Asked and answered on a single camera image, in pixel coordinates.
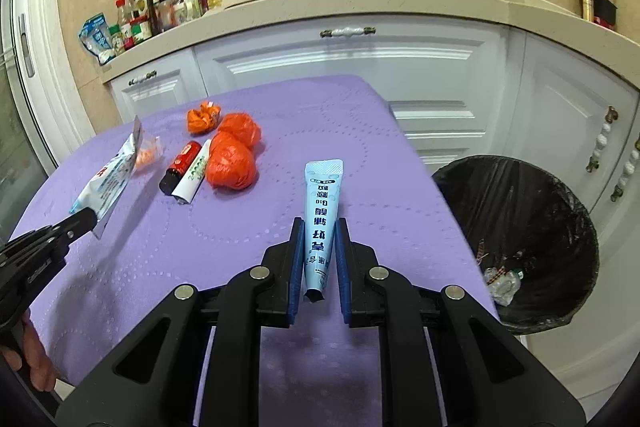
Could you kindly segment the person's left hand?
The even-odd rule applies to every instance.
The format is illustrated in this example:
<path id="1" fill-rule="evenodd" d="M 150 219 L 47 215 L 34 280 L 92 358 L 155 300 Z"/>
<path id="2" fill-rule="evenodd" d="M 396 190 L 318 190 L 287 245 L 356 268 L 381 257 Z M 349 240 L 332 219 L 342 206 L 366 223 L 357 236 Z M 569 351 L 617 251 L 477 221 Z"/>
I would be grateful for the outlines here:
<path id="1" fill-rule="evenodd" d="M 23 326 L 24 355 L 19 355 L 14 350 L 4 346 L 1 347 L 1 353 L 14 372 L 17 372 L 23 366 L 23 362 L 26 362 L 29 367 L 30 380 L 36 390 L 43 392 L 53 391 L 56 383 L 56 370 L 46 350 L 44 350 L 34 323 L 30 319 L 29 309 L 23 314 L 21 324 Z"/>

